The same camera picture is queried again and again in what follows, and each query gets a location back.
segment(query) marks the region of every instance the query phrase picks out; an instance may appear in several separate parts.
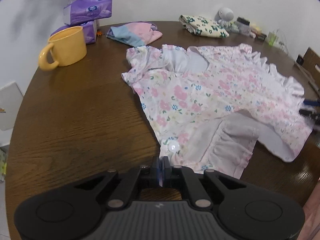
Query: small orange object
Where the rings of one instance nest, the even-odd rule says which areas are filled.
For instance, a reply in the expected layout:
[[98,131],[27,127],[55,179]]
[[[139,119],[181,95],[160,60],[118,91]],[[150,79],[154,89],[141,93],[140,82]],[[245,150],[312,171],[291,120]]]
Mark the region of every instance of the small orange object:
[[103,35],[102,31],[97,31],[97,36],[101,37]]

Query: white button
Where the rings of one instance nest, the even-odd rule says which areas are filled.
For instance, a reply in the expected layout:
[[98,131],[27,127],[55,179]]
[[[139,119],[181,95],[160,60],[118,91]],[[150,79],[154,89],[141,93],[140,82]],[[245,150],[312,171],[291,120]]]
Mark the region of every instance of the white button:
[[168,150],[172,153],[177,153],[180,150],[180,145],[177,141],[169,141]]

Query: wooden table surface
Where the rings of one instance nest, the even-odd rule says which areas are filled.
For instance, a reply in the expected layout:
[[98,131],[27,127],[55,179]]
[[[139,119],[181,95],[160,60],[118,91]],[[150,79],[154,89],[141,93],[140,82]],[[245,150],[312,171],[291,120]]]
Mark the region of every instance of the wooden table surface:
[[[163,36],[151,46],[174,44],[187,49],[247,43],[276,64],[281,74],[301,82],[305,97],[316,98],[293,60],[261,41],[237,34],[225,39],[198,37],[179,22],[155,24]],[[109,26],[102,29],[106,33]],[[36,71],[17,116],[8,159],[6,208],[12,240],[20,239],[13,214],[26,198],[109,168],[123,172],[151,164],[159,154],[139,97],[121,78],[130,69],[125,59],[128,48],[101,37],[87,46],[88,54],[81,61],[51,72]],[[257,143],[241,179],[303,205],[320,177],[319,144],[311,135],[296,160],[284,163]]]

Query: purple tissue package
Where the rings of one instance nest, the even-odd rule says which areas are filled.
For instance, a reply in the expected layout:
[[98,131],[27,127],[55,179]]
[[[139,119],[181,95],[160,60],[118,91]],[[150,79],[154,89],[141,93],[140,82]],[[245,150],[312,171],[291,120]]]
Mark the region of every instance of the purple tissue package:
[[[97,37],[97,21],[89,21],[84,22],[81,24],[77,24],[77,26],[82,26],[83,28],[83,34],[84,34],[84,40],[86,44],[91,44],[96,42]],[[58,30],[56,30],[54,33],[51,34],[54,35],[55,33],[62,31],[66,28],[72,27],[70,25],[64,25],[60,27]]]
[[112,0],[76,0],[63,9],[65,24],[75,25],[111,17]]

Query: folded pink and blue cloth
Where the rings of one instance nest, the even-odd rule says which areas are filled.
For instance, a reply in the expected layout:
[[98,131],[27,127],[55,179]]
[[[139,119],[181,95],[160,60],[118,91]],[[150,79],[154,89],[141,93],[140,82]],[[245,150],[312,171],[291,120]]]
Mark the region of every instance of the folded pink and blue cloth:
[[149,22],[132,22],[119,27],[111,27],[107,37],[133,47],[145,46],[162,36],[157,26]]

